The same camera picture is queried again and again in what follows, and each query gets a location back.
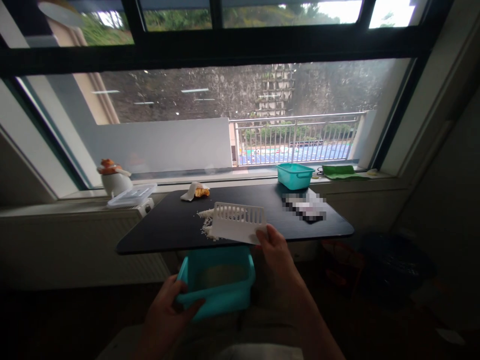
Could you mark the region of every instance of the person's left hand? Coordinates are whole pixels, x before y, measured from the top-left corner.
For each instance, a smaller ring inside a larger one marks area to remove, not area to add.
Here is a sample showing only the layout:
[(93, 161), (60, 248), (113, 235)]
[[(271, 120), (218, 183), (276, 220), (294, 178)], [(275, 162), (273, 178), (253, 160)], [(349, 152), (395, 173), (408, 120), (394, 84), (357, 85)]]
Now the person's left hand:
[(205, 303), (200, 299), (177, 312), (172, 305), (178, 294), (187, 292), (187, 284), (176, 279), (177, 275), (170, 276), (151, 303), (134, 359), (161, 359)]

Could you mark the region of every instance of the glass pane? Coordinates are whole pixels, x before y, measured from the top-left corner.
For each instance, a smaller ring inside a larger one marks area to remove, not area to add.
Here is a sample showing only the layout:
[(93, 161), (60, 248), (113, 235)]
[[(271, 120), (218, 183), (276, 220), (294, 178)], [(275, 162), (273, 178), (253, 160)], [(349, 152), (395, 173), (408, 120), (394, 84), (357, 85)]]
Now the glass pane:
[[(43, 102), (52, 128), (61, 132), (58, 138), (80, 165), (86, 164), (85, 173), (110, 158), (136, 181), (213, 181), (272, 176), (276, 164), (286, 162), (315, 169), (324, 162), (356, 164), (365, 145), (378, 142), (369, 134), (383, 129), (408, 61), (106, 71), (23, 80), (36, 93), (33, 100)], [(53, 106), (55, 97), (64, 115)]]
[(120, 123), (374, 110), (393, 60), (101, 73)]
[(205, 0), (140, 0), (149, 32), (212, 28), (210, 3)]
[(4, 2), (31, 48), (134, 43), (121, 1)]
[(418, 25), (427, 0), (376, 0), (370, 28), (401, 28)]
[[(274, 3), (239, 6), (241, 3)], [(359, 18), (361, 0), (275, 3), (223, 0), (224, 28), (351, 24)]]

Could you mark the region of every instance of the white plastic scraper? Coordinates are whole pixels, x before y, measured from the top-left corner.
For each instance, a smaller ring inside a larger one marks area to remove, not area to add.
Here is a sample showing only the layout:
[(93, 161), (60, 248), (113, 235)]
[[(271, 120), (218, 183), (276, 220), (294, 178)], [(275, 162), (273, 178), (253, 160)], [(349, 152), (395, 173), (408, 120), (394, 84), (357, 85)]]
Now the white plastic scraper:
[(255, 233), (267, 233), (267, 219), (263, 207), (216, 202), (210, 234), (242, 243), (258, 245)]

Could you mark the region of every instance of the clear plastic lid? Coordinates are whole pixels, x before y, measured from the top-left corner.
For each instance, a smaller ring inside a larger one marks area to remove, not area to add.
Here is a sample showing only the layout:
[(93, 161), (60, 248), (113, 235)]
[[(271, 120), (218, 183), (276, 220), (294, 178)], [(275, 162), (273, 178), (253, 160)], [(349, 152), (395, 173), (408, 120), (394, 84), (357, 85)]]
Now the clear plastic lid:
[(156, 183), (134, 185), (111, 199), (106, 207), (109, 209), (117, 209), (141, 205), (154, 192), (156, 187)]

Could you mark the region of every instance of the orange food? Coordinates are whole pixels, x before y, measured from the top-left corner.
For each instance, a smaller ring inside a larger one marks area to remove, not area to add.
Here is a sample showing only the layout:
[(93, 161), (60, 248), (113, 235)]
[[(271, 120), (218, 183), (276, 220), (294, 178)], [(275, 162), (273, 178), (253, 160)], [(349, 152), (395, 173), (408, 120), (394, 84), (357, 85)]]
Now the orange food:
[(115, 164), (111, 159), (102, 159), (100, 164), (101, 165), (97, 167), (97, 171), (101, 175), (116, 174), (116, 169), (122, 169), (120, 165)]
[(201, 198), (202, 196), (209, 196), (210, 195), (210, 190), (209, 189), (204, 189), (201, 187), (197, 187), (195, 189), (195, 197), (196, 198)]

